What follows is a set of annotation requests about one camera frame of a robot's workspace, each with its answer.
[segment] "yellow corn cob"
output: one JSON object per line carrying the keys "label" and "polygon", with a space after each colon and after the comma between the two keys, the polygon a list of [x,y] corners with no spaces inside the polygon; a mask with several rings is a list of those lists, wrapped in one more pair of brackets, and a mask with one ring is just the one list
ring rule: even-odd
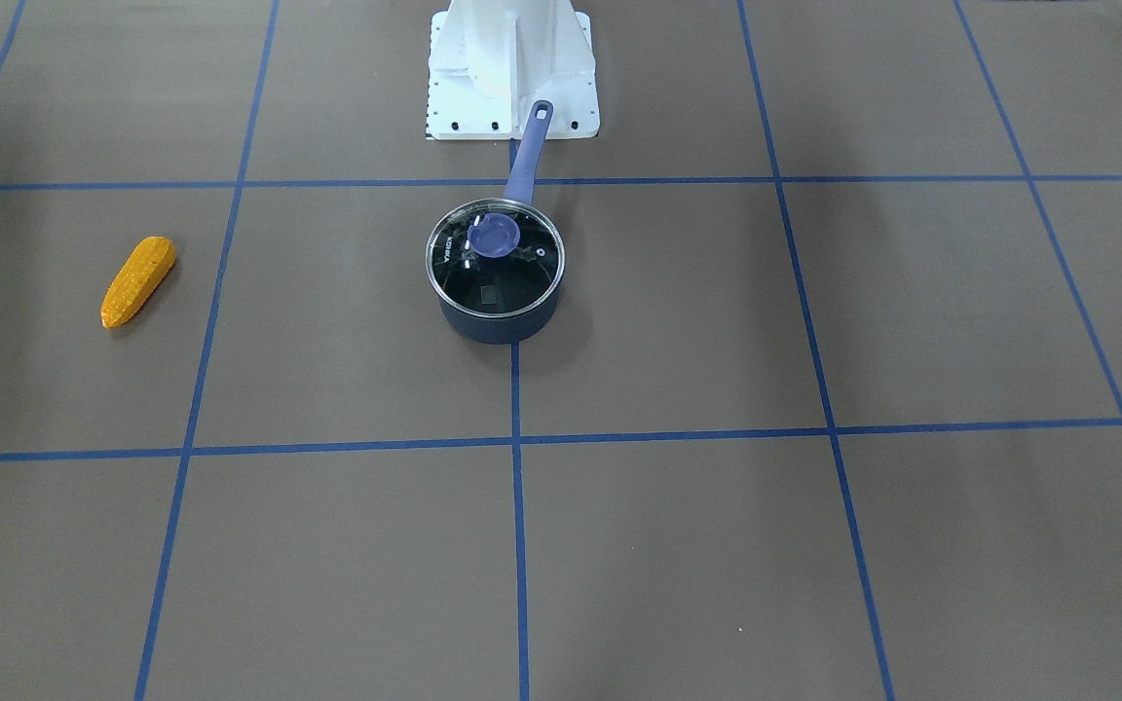
{"label": "yellow corn cob", "polygon": [[175,262],[175,245],[162,236],[146,237],[111,280],[102,299],[102,325],[114,329],[128,323],[155,292]]}

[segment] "pot handle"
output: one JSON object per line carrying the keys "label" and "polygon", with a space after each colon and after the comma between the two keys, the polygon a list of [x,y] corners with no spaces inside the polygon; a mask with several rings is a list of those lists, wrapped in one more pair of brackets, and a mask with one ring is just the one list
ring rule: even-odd
{"label": "pot handle", "polygon": [[543,139],[549,136],[549,123],[552,123],[552,102],[540,100],[531,105],[531,116],[522,132],[522,147],[513,159],[513,168],[505,183],[505,200],[531,204],[531,196],[535,192],[535,168],[540,165]]}

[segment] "transparent lid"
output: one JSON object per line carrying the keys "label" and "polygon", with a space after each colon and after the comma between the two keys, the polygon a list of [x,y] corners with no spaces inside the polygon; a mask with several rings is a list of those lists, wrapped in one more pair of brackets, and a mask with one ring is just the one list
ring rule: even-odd
{"label": "transparent lid", "polygon": [[[506,243],[513,237],[503,231],[514,227],[517,242]],[[489,230],[493,245],[480,240]],[[451,305],[494,319],[522,314],[548,298],[564,269],[564,249],[557,228],[528,204],[479,200],[436,225],[427,262],[433,287]]]}

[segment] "metal rim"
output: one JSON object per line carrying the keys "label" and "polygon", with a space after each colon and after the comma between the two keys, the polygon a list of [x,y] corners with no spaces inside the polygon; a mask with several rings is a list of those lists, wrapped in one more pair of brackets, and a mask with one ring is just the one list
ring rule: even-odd
{"label": "metal rim", "polygon": [[[449,219],[458,216],[459,213],[471,210],[473,207],[486,207],[486,205],[496,205],[496,207],[502,207],[504,210],[513,210],[515,212],[530,214],[530,216],[537,218],[540,222],[543,222],[544,227],[548,227],[549,233],[552,234],[552,240],[558,245],[558,274],[552,278],[552,284],[549,285],[546,292],[540,294],[540,297],[535,302],[531,302],[530,305],[523,306],[521,310],[515,312],[505,312],[504,314],[486,314],[485,312],[477,312],[459,305],[454,298],[449,297],[449,294],[440,287],[440,280],[435,279],[435,269],[432,269],[432,248],[435,246],[436,240],[440,240],[441,231],[444,230],[444,224],[448,223]],[[558,231],[555,223],[552,223],[552,219],[548,218],[548,214],[531,207],[530,204],[517,203],[515,200],[505,200],[502,196],[486,196],[482,200],[472,201],[472,203],[465,203],[460,207],[454,207],[444,216],[440,218],[440,221],[432,228],[432,236],[426,237],[426,251],[424,251],[424,258],[426,259],[426,279],[431,280],[432,289],[440,296],[440,301],[444,302],[445,305],[452,306],[456,311],[461,312],[467,316],[473,316],[478,320],[512,320],[514,316],[522,316],[523,314],[528,314],[528,312],[535,310],[536,307],[543,305],[548,302],[552,294],[557,293],[557,288],[561,285],[561,278],[564,277],[564,243],[561,242],[561,232]]]}

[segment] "grid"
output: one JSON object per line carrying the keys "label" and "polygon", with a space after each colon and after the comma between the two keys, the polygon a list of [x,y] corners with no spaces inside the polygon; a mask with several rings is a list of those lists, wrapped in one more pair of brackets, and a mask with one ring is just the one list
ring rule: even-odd
{"label": "grid", "polygon": [[[27,0],[18,0],[17,8],[11,18],[10,27],[3,37],[3,45],[0,49],[0,74],[3,64],[8,62],[15,34],[17,34],[19,22],[26,13]],[[1074,279],[1072,267],[1068,265],[1064,246],[1059,243],[1055,227],[1043,203],[1038,183],[1041,182],[1122,182],[1122,174],[1038,174],[1030,168],[1015,136],[1011,117],[1003,107],[1002,99],[993,76],[985,66],[985,58],[981,53],[978,37],[972,30],[969,18],[960,3],[960,0],[953,0],[954,10],[960,19],[967,43],[971,44],[972,57],[978,64],[981,76],[988,89],[990,99],[996,107],[1001,118],[1003,129],[1006,131],[1012,151],[1014,151],[1017,163],[1020,166],[1019,174],[904,174],[904,176],[842,176],[842,174],[817,174],[816,176],[787,176],[779,167],[779,155],[774,145],[773,129],[767,110],[765,91],[762,87],[761,72],[756,65],[756,46],[754,46],[752,31],[748,22],[747,8],[744,0],[736,0],[738,13],[742,22],[742,35],[747,53],[748,71],[751,72],[752,84],[756,92],[756,103],[760,107],[760,117],[764,132],[764,147],[771,164],[771,176],[702,176],[702,177],[588,177],[588,178],[541,178],[542,185],[723,185],[723,183],[764,183],[772,185],[779,197],[780,218],[787,237],[789,256],[793,270],[793,282],[799,297],[799,311],[801,311],[802,323],[807,331],[807,339],[816,373],[816,390],[818,390],[820,403],[824,409],[824,425],[799,426],[799,427],[774,427],[774,430],[762,431],[695,431],[695,432],[650,432],[650,433],[597,433],[597,434],[525,434],[521,425],[521,352],[518,345],[512,345],[512,425],[506,435],[489,435],[485,439],[422,439],[422,440],[368,440],[368,442],[346,442],[346,443],[297,443],[297,444],[260,444],[260,445],[195,445],[195,431],[202,408],[202,395],[205,386],[206,367],[209,367],[211,350],[214,342],[215,331],[218,331],[219,303],[221,303],[222,280],[227,270],[228,253],[231,251],[232,239],[237,230],[238,213],[240,213],[240,199],[243,192],[249,188],[355,188],[355,187],[453,187],[453,186],[498,186],[503,185],[499,178],[451,178],[451,179],[250,179],[247,177],[250,151],[254,148],[255,124],[258,119],[258,108],[261,103],[263,86],[268,75],[273,36],[276,31],[277,13],[279,12],[279,0],[272,0],[269,18],[267,22],[266,36],[263,37],[263,52],[259,58],[257,83],[252,107],[250,107],[246,128],[243,147],[240,153],[240,167],[238,167],[237,178],[232,181],[173,181],[173,182],[30,182],[30,183],[0,183],[0,191],[81,191],[81,190],[226,190],[230,191],[232,203],[228,212],[227,228],[223,237],[221,256],[219,257],[218,274],[215,274],[214,288],[210,297],[210,313],[206,316],[205,333],[202,343],[199,369],[196,369],[195,385],[192,390],[192,404],[188,414],[186,431],[183,443],[174,448],[123,448],[108,450],[57,450],[57,452],[18,452],[0,453],[0,461],[103,461],[103,459],[114,458],[174,458],[178,459],[178,470],[175,474],[174,496],[171,502],[164,548],[162,550],[155,593],[153,593],[150,620],[147,622],[144,635],[144,646],[141,653],[141,665],[137,676],[137,692],[135,698],[138,701],[146,698],[148,677],[150,677],[153,645],[157,633],[159,614],[164,607],[165,593],[167,589],[168,568],[171,553],[173,553],[175,532],[180,527],[181,506],[184,497],[184,485],[188,473],[191,458],[212,455],[263,455],[263,454],[285,454],[285,453],[340,453],[340,452],[369,452],[369,450],[425,450],[440,448],[476,448],[476,446],[508,446],[513,452],[513,509],[515,510],[515,544],[517,564],[517,625],[518,625],[518,684],[521,685],[521,698],[526,701],[530,695],[530,657],[528,657],[528,621],[527,621],[527,582],[526,582],[526,537],[525,537],[525,496],[522,489],[522,448],[524,445],[548,445],[548,444],[579,444],[579,443],[624,443],[624,442],[680,442],[680,440],[730,440],[730,439],[798,439],[798,436],[819,436],[828,439],[833,452],[834,468],[837,471],[838,485],[840,485],[843,505],[845,505],[846,524],[850,533],[852,550],[855,557],[856,568],[859,573],[859,584],[864,593],[864,603],[867,608],[867,626],[876,652],[879,670],[882,676],[882,691],[888,700],[895,697],[894,683],[892,682],[892,664],[888,658],[885,646],[882,643],[881,625],[877,620],[876,599],[872,581],[865,563],[863,541],[859,536],[859,520],[856,518],[856,505],[852,497],[849,483],[847,483],[845,458],[843,458],[842,439],[852,435],[875,435],[875,434],[913,434],[913,433],[958,433],[958,432],[1005,432],[1005,431],[1040,431],[1040,430],[1067,430],[1067,427],[1094,427],[1110,426],[1122,427],[1122,394],[1119,390],[1119,382],[1114,371],[1105,356],[1103,341],[1096,332],[1086,307],[1085,298],[1082,296],[1082,288]],[[508,145],[508,158],[511,163],[516,153],[516,142]],[[824,359],[820,351],[813,314],[811,314],[808,287],[804,279],[804,271],[801,267],[791,219],[791,209],[785,191],[789,183],[847,183],[847,182],[1014,182],[1023,183],[1032,195],[1032,201],[1037,205],[1037,213],[1040,214],[1042,227],[1045,228],[1051,249],[1063,271],[1076,312],[1082,319],[1083,326],[1089,339],[1092,351],[1103,369],[1105,382],[1107,382],[1112,398],[1119,409],[1119,415],[1114,417],[1077,417],[1077,418],[1046,418],[1045,421],[1006,421],[1006,422],[966,422],[966,423],[926,423],[926,424],[871,424],[871,425],[842,425],[834,417],[830,405],[829,388],[825,379]]]}

